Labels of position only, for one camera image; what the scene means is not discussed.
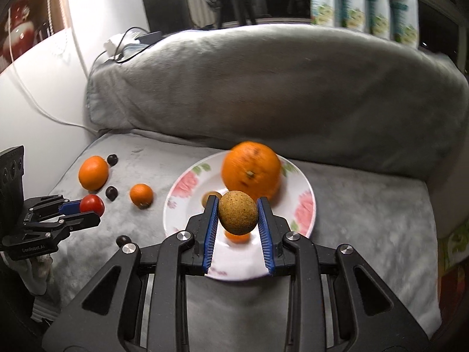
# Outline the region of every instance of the red tomato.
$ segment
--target red tomato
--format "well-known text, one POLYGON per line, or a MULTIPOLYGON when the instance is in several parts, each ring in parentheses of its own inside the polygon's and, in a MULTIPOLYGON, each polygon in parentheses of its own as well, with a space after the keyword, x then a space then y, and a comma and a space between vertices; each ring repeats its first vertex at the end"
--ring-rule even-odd
POLYGON ((80 202, 80 212, 83 213, 85 211, 93 211, 99 217, 101 217, 104 213, 104 202, 96 196, 95 194, 89 194, 80 202))

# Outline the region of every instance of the large orange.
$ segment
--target large orange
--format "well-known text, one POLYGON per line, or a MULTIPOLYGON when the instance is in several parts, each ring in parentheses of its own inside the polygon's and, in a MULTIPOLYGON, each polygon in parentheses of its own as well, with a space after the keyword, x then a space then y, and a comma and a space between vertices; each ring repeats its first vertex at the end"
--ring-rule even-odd
POLYGON ((78 171, 78 179, 86 190, 98 190, 106 184, 109 177, 109 166, 100 156, 86 159, 78 171))
POLYGON ((271 199, 280 186, 281 163, 266 145, 243 142, 225 157, 221 178, 228 190, 240 190, 254 201, 263 196, 271 199))

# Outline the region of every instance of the small orange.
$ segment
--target small orange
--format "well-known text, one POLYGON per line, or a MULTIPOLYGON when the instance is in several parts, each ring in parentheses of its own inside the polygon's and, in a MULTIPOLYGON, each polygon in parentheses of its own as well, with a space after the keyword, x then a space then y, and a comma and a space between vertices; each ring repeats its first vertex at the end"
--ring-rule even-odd
POLYGON ((264 144, 239 143, 226 155, 221 178, 228 190, 240 190, 254 201, 271 199, 281 181, 281 163, 274 151, 264 144))
POLYGON ((98 190, 106 184, 109 166, 101 156, 86 159, 78 171, 78 180, 86 190, 98 190))
POLYGON ((153 202, 153 190, 147 184, 137 184, 129 192, 130 199, 140 209, 148 208, 153 202))
POLYGON ((233 243, 246 243, 251 239, 251 233, 243 234, 242 236, 236 236, 225 230, 225 237, 233 243))

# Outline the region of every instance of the white plate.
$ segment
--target white plate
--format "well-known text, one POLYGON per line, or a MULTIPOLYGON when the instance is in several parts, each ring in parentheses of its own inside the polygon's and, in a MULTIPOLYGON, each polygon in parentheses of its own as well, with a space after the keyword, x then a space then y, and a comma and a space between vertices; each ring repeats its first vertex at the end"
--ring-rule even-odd
MULTIPOLYGON (((190 217, 203 212, 202 196, 205 193, 211 190, 221 194, 227 192, 220 174, 227 152, 204 158, 176 180, 163 209, 166 236, 184 230, 190 217)), ((313 189, 294 164, 282 156, 278 158, 283 176, 280 190, 270 202, 272 211, 285 218, 292 230, 309 237, 316 220, 313 189)), ((222 281, 243 281, 264 275, 267 275, 267 269, 257 227, 251 232, 248 243, 235 244, 225 237, 219 222, 212 266, 207 276, 222 281)))

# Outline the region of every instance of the fabric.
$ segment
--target fabric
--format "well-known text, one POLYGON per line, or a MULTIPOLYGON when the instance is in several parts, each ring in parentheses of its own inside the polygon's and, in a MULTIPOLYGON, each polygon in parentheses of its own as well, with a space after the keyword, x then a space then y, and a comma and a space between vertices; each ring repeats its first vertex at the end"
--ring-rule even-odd
POLYGON ((172 35, 97 67, 92 122, 425 180, 468 112, 454 64, 338 28, 269 24, 172 35))
MULTIPOLYGON (((106 205, 100 225, 73 232, 52 255, 62 306, 118 250, 115 239, 119 235, 128 235, 141 247, 162 242, 163 203, 169 189, 188 167, 216 152, 112 133, 85 150, 51 194, 72 200, 86 195, 77 174, 90 156, 105 158, 115 153, 119 162, 110 168, 109 180, 98 193, 106 205), (130 188, 140 182, 149 184, 155 193, 154 203, 146 210, 138 209, 128 198, 130 188), (114 202, 105 196, 109 185, 119 191, 114 202)), ((352 244, 431 335, 440 325, 440 314, 437 240, 425 184, 330 165, 294 163, 309 179, 317 200, 313 241, 333 248, 352 244)), ((188 277, 191 350, 244 352, 252 351, 253 346, 257 351, 282 350, 288 289, 288 280, 280 278, 218 282, 188 277)))

